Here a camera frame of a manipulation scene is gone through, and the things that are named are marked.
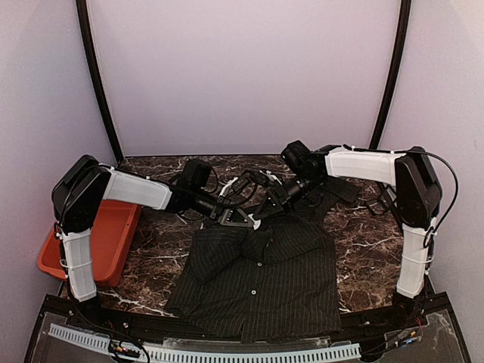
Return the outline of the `black pinstriped shirt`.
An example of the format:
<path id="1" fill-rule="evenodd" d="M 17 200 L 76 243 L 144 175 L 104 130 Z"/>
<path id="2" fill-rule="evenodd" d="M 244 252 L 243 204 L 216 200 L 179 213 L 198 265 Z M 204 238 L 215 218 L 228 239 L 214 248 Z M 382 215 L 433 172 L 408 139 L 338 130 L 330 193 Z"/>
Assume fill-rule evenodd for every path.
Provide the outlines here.
<path id="1" fill-rule="evenodd" d="M 339 314 L 335 243 L 323 222 L 336 203 L 351 203 L 357 194 L 356 185 L 331 178 L 313 191 L 320 204 L 298 202 L 293 212 L 265 219 L 257 230 L 210 224 L 195 231 L 166 311 L 188 310 L 208 297 L 237 305 L 257 296 Z"/>

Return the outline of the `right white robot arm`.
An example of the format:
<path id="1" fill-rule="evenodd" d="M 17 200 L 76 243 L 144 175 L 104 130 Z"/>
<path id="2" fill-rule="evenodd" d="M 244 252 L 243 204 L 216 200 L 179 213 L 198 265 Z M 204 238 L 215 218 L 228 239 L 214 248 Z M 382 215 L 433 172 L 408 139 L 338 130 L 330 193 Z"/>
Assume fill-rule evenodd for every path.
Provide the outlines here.
<path id="1" fill-rule="evenodd" d="M 262 220 L 288 212 L 329 178 L 356 178 L 384 184 L 387 209 L 400 223 L 403 250 L 398 295 L 417 297 L 433 261 L 434 237 L 447 213 L 440 211 L 443 195 L 432 160 L 446 161 L 422 147 L 408 150 L 369 150 L 329 144 L 309 150 L 301 141 L 288 144 L 281 158 L 294 177 L 270 178 L 265 199 L 253 214 Z"/>

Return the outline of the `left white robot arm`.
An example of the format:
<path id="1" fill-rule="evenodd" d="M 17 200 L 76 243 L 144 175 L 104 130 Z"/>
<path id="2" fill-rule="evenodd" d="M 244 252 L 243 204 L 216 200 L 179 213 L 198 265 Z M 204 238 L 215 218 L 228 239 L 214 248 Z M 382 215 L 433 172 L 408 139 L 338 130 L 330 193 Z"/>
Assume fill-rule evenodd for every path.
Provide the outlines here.
<path id="1" fill-rule="evenodd" d="M 144 206 L 172 214 L 193 210 L 227 227 L 255 228 L 240 202 L 229 199 L 228 187 L 206 191 L 213 172 L 210 164 L 191 159 L 170 181 L 125 172 L 81 156 L 54 186 L 54 230 L 61 242 L 63 269 L 72 299 L 80 303 L 76 315 L 91 330 L 107 323 L 106 312 L 90 301 L 97 296 L 92 258 L 92 230 L 105 200 Z"/>

